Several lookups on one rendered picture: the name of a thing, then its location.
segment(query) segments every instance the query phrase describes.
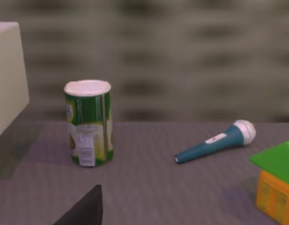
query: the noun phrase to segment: orange block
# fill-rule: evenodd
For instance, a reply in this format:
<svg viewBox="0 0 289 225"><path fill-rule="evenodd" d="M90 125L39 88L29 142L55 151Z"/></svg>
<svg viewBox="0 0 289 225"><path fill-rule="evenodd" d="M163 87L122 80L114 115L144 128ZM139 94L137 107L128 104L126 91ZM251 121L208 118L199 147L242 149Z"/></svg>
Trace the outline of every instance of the orange block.
<svg viewBox="0 0 289 225"><path fill-rule="evenodd" d="M289 225L289 184L262 171L256 206L281 225Z"/></svg>

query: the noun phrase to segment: toy house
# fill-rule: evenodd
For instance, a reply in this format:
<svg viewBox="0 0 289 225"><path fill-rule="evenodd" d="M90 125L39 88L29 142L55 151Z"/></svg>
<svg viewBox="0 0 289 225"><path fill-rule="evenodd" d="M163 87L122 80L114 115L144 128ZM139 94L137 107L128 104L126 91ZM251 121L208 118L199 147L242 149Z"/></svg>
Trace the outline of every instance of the toy house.
<svg viewBox="0 0 289 225"><path fill-rule="evenodd" d="M256 206L281 225L289 225L289 141L252 156L262 169Z"/></svg>

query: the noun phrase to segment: green roof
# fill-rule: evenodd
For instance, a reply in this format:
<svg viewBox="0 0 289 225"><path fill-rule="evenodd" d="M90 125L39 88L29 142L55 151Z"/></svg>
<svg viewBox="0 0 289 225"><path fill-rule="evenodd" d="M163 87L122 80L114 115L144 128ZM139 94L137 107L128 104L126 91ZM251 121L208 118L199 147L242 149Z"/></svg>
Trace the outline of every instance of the green roof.
<svg viewBox="0 0 289 225"><path fill-rule="evenodd" d="M249 161L289 183L289 141L254 155L249 158Z"/></svg>

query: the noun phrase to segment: toy microphone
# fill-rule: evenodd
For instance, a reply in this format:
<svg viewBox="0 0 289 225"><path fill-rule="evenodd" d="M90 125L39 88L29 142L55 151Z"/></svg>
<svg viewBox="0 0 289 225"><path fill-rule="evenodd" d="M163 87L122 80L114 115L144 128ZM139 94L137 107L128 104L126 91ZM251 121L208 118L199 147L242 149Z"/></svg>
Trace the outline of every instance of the toy microphone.
<svg viewBox="0 0 289 225"><path fill-rule="evenodd" d="M181 164L227 147L248 145L255 136L256 130L252 123L246 120L237 120L225 132L178 153L175 161Z"/></svg>

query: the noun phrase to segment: microphone head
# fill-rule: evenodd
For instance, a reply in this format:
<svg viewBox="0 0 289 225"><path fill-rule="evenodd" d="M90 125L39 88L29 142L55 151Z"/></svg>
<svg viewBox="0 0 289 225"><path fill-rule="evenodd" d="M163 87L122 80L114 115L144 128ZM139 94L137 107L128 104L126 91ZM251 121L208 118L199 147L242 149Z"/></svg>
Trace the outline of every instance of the microphone head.
<svg viewBox="0 0 289 225"><path fill-rule="evenodd" d="M237 120L233 123L233 125L238 127L241 131L244 138L243 145L248 145L254 140L256 136L256 129L251 122L247 120Z"/></svg>

